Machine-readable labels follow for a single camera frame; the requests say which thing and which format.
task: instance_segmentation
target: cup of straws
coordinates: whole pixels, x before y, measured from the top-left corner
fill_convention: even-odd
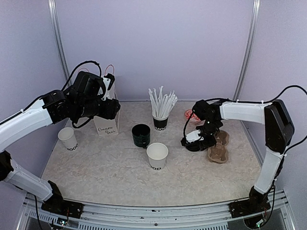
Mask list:
[[[163,86],[159,90],[158,97],[156,89],[153,89],[153,91],[149,89],[149,97],[152,103],[154,128],[158,131],[163,131],[166,129],[168,116],[178,101],[178,98],[174,91],[170,92],[169,95],[165,94],[163,96]]]

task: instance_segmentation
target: black paper cup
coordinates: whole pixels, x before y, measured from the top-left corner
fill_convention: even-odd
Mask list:
[[[145,124],[138,124],[132,128],[132,136],[137,147],[147,148],[150,143],[150,128]]]
[[[158,131],[163,131],[166,129],[167,126],[167,118],[157,118],[153,116],[153,124],[154,124],[154,128]]]

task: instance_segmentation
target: cup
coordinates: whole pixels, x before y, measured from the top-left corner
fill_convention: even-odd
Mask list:
[[[78,143],[73,128],[63,128],[58,133],[58,138],[69,151],[74,151],[78,148]]]
[[[158,117],[155,117],[153,115],[153,124],[154,124],[154,128],[158,131],[163,131],[166,129],[166,125],[167,125],[167,120],[168,120],[168,117],[167,118],[158,118]]]
[[[152,169],[161,170],[164,168],[168,155],[168,148],[164,144],[153,143],[148,146],[146,152]]]
[[[147,148],[150,143],[150,128],[145,124],[138,124],[132,128],[132,136],[137,147]]]

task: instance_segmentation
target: straw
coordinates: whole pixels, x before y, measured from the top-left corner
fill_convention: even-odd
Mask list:
[[[163,96],[163,86],[159,87],[159,97],[157,97],[156,89],[148,89],[149,98],[152,104],[153,116],[157,118],[167,118],[178,101],[175,91],[170,92],[169,95]]]

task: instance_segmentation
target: table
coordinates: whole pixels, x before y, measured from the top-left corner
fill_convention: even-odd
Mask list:
[[[183,114],[194,104],[177,102],[166,130],[157,131],[150,102],[121,102],[118,135],[99,137],[93,122],[75,130],[78,149],[68,151],[58,141],[43,179],[55,182],[64,198],[109,205],[187,206],[248,196],[260,166],[239,121],[223,121],[221,127],[230,135],[225,164],[209,162],[206,150],[181,146]],[[160,171],[150,167],[146,150],[133,144],[131,129],[139,123],[151,128],[151,143],[169,149]],[[187,133],[194,128],[188,125]]]

